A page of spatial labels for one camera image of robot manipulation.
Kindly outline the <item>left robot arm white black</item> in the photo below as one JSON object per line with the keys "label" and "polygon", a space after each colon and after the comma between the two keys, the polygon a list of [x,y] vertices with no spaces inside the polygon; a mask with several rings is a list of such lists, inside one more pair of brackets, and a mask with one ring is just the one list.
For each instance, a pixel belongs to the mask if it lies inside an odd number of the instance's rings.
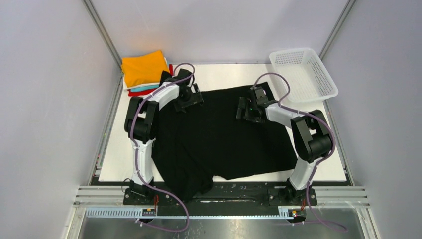
{"label": "left robot arm white black", "polygon": [[186,69],[179,70],[175,76],[163,71],[157,89],[144,97],[130,99],[124,130],[133,148],[134,170],[126,197],[135,197],[144,205],[157,198],[152,189],[152,147],[158,133],[160,110],[172,103],[176,112],[185,113],[203,102],[194,71]]}

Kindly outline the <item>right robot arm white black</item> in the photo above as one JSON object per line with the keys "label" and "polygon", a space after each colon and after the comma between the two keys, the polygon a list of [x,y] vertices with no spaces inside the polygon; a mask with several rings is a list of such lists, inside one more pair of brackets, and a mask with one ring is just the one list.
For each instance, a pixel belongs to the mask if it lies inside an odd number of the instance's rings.
{"label": "right robot arm white black", "polygon": [[270,100],[262,87],[251,87],[248,97],[240,97],[236,119],[252,123],[276,122],[291,129],[298,155],[286,187],[273,202],[287,205],[309,203],[313,176],[319,162],[330,157],[335,149],[332,131],[320,110],[302,112]]}

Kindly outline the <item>black t shirt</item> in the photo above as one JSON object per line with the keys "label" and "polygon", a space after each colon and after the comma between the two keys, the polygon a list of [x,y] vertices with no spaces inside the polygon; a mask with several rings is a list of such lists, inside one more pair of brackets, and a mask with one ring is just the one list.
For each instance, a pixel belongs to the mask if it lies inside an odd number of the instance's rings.
{"label": "black t shirt", "polygon": [[202,92],[203,103],[178,112],[173,103],[159,113],[152,158],[173,194],[189,201],[226,180],[292,170],[297,156],[284,126],[236,118],[248,85]]}

